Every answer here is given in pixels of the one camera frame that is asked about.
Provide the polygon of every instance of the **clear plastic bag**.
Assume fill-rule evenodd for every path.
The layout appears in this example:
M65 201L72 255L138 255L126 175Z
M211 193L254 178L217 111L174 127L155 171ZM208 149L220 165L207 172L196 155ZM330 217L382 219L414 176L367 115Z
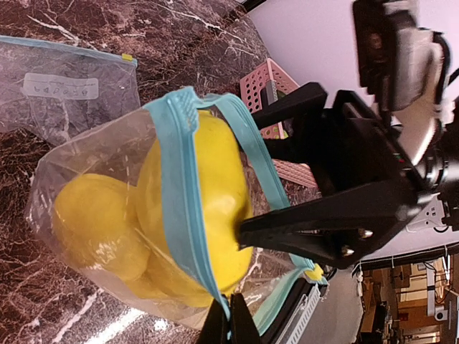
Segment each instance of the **clear plastic bag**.
M231 177L239 178L239 169L244 184L236 185L231 182L229 186L236 188L236 193L246 193L248 197L248 200L235 201L238 199L236 195L225 194L223 199L217 197L218 202L209 204L205 196L208 190L203 187L201 180L201 191L204 194L203 212L207 225L210 220L206 214L212 211L212 207L218 210L219 202L223 202L224 209L234 210L230 220L234 221L235 226L247 216L252 216L247 213L250 202L255 205L256 214L267 211L267 202L260 202L260 198L264 196L260 193L260 186L253 170L248 166L244 155L241 161L236 140L229 127L209 112L204 112L199 119L202 130L205 129L205 121L210 123L207 124L207 129L213 133L215 145L221 145L220 138L225 137L229 130L232 140L229 139L224 144L232 148L222 154L231 163L226 167L235 168ZM175 256L174 259L171 258L173 255L166 246L164 234L147 234L145 214L141 213L141 208L145 206L145 198L139 198L139 195L142 195L145 189L157 191L158 194L149 194L153 195L157 203L161 203L161 196L164 196L164 181L161 188L158 185L161 185L161 178L164 178L165 173L173 174L173 171L164 170L164 164L159 170L146 169L148 163L154 165L164 162L162 153L161 158L155 153L155 147L158 147L155 143L158 143L157 132L151 110L148 111L144 107L84 132L70 142L56 147L37 166L26 217L33 230L55 254L119 300L153 315L192 328L200 328L212 301L212 296L207 292L209 288L204 289L195 279L189 277L194 275L193 272L180 268ZM172 148L180 150L179 142ZM198 148L197 155L198 164L205 164L205 159L199 160ZM218 166L217 160L215 166L205 166L210 174L218 175L218 171L224 171ZM142 181L145 171L148 172L147 183ZM157 207L158 204L147 202L146 205L149 219L161 229L165 216L168 221L173 221L174 217L179 215L173 211L161 215L161 207ZM240 267L231 270L238 274L237 276L228 277L224 275L226 272L223 274L220 280L230 280L232 284L225 287L219 285L220 292L231 294L235 290L242 291L250 310L255 314L262 302L275 289L280 277L292 272L295 265L288 254L261 249L255 249L253 254L248 249L245 253L240 253L233 231L235 228L231 230L219 232L219 236L229 234L229 237L226 241L217 243L224 252L225 247L233 245L233 248L227 251L227 269L231 270L239 263ZM215 254L212 256L214 239L210 239L209 235L212 234L207 232L211 257L215 257ZM178 242L182 239L182 236L175 238ZM218 276L222 274L223 269L216 269L214 262L212 264L214 273L219 270L216 272L216 280L219 280Z
M53 145L140 107L137 62L65 44L0 36L0 132Z

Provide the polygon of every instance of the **gray floor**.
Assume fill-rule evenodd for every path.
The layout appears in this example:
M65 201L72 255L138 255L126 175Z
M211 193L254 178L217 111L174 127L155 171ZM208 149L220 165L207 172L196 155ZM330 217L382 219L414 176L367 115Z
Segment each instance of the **gray floor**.
M326 299L317 305L300 344L350 344L356 340L363 308L357 281L350 271L338 271Z

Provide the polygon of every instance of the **marble surface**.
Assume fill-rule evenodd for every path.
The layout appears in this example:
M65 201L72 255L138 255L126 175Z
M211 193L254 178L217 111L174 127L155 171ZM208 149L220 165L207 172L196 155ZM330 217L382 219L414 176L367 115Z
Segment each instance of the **marble surface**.
M132 54L142 103L185 85L237 94L239 79L267 57L232 0L2 0L0 9L0 34ZM51 148L26 130L0 134L0 343L193 343L196 330L124 305L35 239L24 207ZM296 203L317 196L285 186ZM256 183L252 192L266 211Z

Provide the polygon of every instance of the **plastic basket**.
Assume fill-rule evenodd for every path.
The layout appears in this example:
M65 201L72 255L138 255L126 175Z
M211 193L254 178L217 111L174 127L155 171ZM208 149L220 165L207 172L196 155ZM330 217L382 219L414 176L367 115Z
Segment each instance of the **plastic basket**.
M251 113L256 113L262 109L260 91L266 87L269 81L274 81L277 90L286 95L299 87L295 80L277 63L272 59L267 59L266 62L240 80L241 98ZM283 139L286 137L282 123L262 129L261 134L264 138ZM317 187L316 180L308 165L279 160L274 160L274 165L279 177L308 188Z

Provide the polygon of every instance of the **white wall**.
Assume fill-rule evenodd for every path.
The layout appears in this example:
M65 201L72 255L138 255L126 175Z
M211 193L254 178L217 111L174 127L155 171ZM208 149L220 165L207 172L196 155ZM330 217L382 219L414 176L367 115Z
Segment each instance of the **white wall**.
M352 0L267 0L250 14L272 58L299 84L320 82L328 104L359 89ZM459 1L420 0L420 25L445 32L459 67ZM453 95L459 95L459 81Z

